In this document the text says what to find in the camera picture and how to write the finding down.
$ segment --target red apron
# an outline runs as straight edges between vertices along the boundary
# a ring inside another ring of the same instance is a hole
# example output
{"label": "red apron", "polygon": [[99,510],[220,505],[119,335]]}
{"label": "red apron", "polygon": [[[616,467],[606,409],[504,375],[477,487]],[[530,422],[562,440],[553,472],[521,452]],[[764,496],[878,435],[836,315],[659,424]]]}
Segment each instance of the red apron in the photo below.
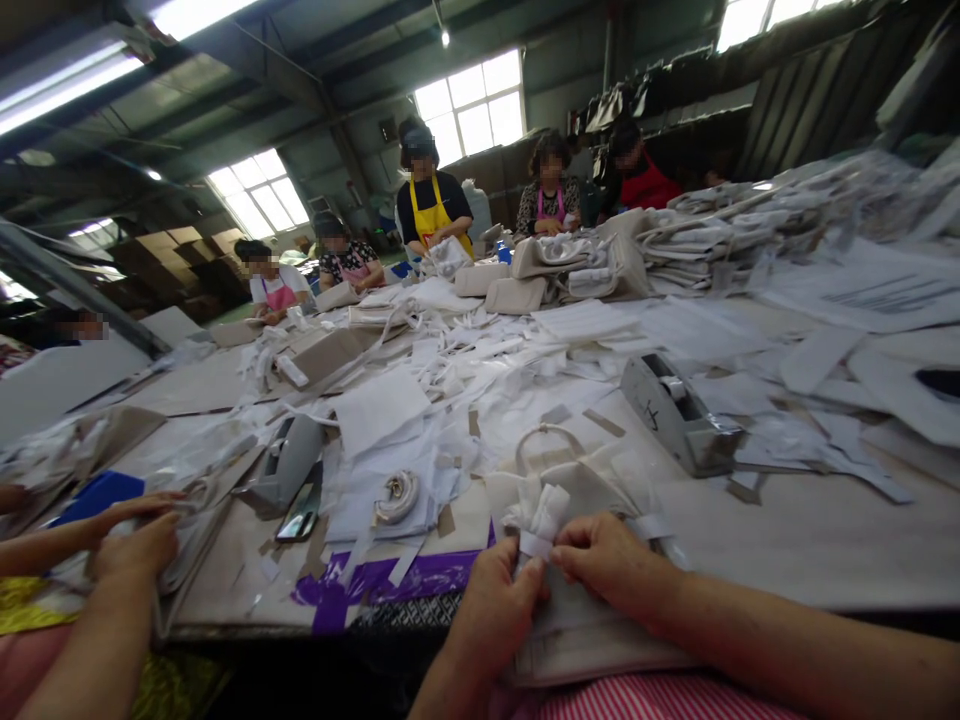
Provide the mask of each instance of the red apron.
{"label": "red apron", "polygon": [[660,172],[647,155],[646,148],[643,149],[643,156],[647,159],[647,171],[623,181],[620,202],[628,210],[638,207],[662,210],[668,202],[683,195],[683,188]]}
{"label": "red apron", "polygon": [[263,294],[267,296],[267,307],[270,308],[273,312],[280,312],[288,307],[293,307],[297,304],[297,295],[293,292],[287,284],[283,282],[283,277],[277,275],[280,278],[280,282],[283,283],[283,287],[279,290],[276,290],[272,293],[267,292],[267,281],[262,277],[260,282],[263,283]]}
{"label": "red apron", "polygon": [[[347,270],[341,263],[340,258],[334,254],[334,262],[337,263],[337,267],[340,268],[340,280],[346,280],[351,285],[356,285],[358,282],[363,280],[365,277],[368,277],[370,273],[370,268],[367,267],[367,264],[363,261],[363,258],[360,257],[359,253],[356,250],[353,251],[353,256],[357,259],[357,262],[360,263],[360,267],[356,270]],[[382,287],[383,282],[381,281],[377,287]]]}

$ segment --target purple paper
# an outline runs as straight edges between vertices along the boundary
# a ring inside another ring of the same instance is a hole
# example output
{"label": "purple paper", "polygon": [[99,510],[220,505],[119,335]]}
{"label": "purple paper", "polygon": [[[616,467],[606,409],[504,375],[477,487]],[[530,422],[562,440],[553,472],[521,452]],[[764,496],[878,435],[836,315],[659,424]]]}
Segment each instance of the purple paper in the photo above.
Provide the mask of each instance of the purple paper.
{"label": "purple paper", "polygon": [[[487,545],[495,542],[491,524]],[[399,587],[394,587],[387,581],[398,560],[364,563],[354,571],[348,591],[337,579],[343,573],[350,553],[339,553],[330,558],[327,570],[320,580],[310,576],[301,578],[291,597],[301,605],[316,607],[313,617],[315,635],[338,635],[345,631],[347,608],[359,605],[364,596],[366,604],[380,605],[463,590],[470,579],[470,568],[479,554],[479,550],[472,550],[417,557]]]}

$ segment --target apron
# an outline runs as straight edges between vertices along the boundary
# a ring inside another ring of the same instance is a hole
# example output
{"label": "apron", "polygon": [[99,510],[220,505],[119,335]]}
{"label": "apron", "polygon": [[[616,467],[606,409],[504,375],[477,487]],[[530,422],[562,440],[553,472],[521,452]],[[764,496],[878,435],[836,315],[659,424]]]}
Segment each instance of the apron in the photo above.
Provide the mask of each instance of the apron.
{"label": "apron", "polygon": [[543,214],[543,188],[540,188],[540,193],[537,199],[537,220],[547,220],[548,218],[555,217],[560,221],[560,224],[563,224],[563,221],[567,218],[567,213],[563,208],[563,190],[559,185],[557,185],[557,214],[556,215],[544,215]]}
{"label": "apron", "polygon": [[[359,253],[356,250],[353,250],[353,256],[357,259],[357,262],[360,263],[360,267],[356,270],[347,270],[341,263],[340,258],[337,257],[337,254],[333,254],[333,261],[337,264],[337,267],[340,268],[340,280],[341,282],[346,280],[351,285],[356,285],[358,282],[363,280],[365,277],[370,275],[370,268],[367,267],[367,264],[363,261],[363,258],[360,257]],[[383,287],[383,281],[380,282],[377,287]]]}
{"label": "apron", "polygon": [[669,201],[683,194],[683,188],[660,172],[647,155],[646,148],[643,149],[643,156],[647,159],[647,171],[623,181],[620,202],[628,210],[638,207],[663,210]]}
{"label": "apron", "polygon": [[293,307],[297,304],[296,294],[283,282],[281,275],[277,275],[277,277],[280,278],[283,287],[272,293],[267,292],[267,281],[262,277],[260,278],[260,282],[263,284],[263,294],[267,296],[267,307],[273,312],[280,312],[284,308]]}
{"label": "apron", "polygon": [[[437,176],[434,175],[432,180],[433,195],[437,198],[437,204],[428,210],[421,210],[417,207],[417,191],[413,186],[413,178],[410,178],[410,202],[413,204],[413,220],[417,226],[417,235],[420,236],[420,242],[422,242],[427,249],[430,248],[430,238],[433,237],[433,234],[440,228],[446,227],[453,222],[450,216],[447,215],[447,210],[443,207],[443,203],[440,201],[440,186],[437,184]],[[457,240],[463,245],[463,249],[467,251],[470,259],[474,259],[473,243],[470,242],[470,238],[466,234],[463,234],[458,236]]]}

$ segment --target hair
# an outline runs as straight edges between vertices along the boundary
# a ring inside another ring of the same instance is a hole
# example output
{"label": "hair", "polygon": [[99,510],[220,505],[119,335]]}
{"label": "hair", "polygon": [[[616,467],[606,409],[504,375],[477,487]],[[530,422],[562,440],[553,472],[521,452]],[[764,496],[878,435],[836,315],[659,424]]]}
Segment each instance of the hair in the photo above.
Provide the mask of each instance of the hair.
{"label": "hair", "polygon": [[313,216],[313,231],[317,234],[317,240],[321,241],[325,237],[350,237],[350,231],[343,220],[330,210],[321,210]]}
{"label": "hair", "polygon": [[643,131],[633,120],[622,120],[610,134],[609,154],[612,158],[626,155],[643,140]]}
{"label": "hair", "polygon": [[249,263],[251,260],[269,260],[273,257],[273,251],[267,247],[266,243],[259,240],[237,240],[237,244],[233,246],[233,251],[245,263]]}
{"label": "hair", "polygon": [[[406,120],[401,121],[397,128],[397,134],[400,135],[400,167],[408,172],[413,170],[413,163],[410,160],[410,150],[407,147],[407,136],[418,130],[430,134],[430,128],[416,115],[411,115]],[[433,146],[433,152],[430,156],[433,158],[434,165],[440,164],[440,155],[437,153],[436,145]]]}
{"label": "hair", "polygon": [[530,159],[530,176],[531,177],[540,177],[540,163],[543,162],[544,158],[550,157],[560,158],[560,162],[563,163],[563,169],[566,170],[570,166],[570,146],[560,137],[560,133],[556,130],[551,130],[546,135],[543,135],[539,142],[537,142],[537,147],[533,151],[533,157]]}

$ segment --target striped shirt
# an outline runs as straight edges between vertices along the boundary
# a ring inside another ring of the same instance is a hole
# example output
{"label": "striped shirt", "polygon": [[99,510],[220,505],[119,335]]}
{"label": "striped shirt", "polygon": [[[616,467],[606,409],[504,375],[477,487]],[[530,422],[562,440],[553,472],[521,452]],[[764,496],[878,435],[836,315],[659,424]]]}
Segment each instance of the striped shirt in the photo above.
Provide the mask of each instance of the striped shirt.
{"label": "striped shirt", "polygon": [[802,715],[699,673],[617,675],[554,694],[537,720],[801,720]]}

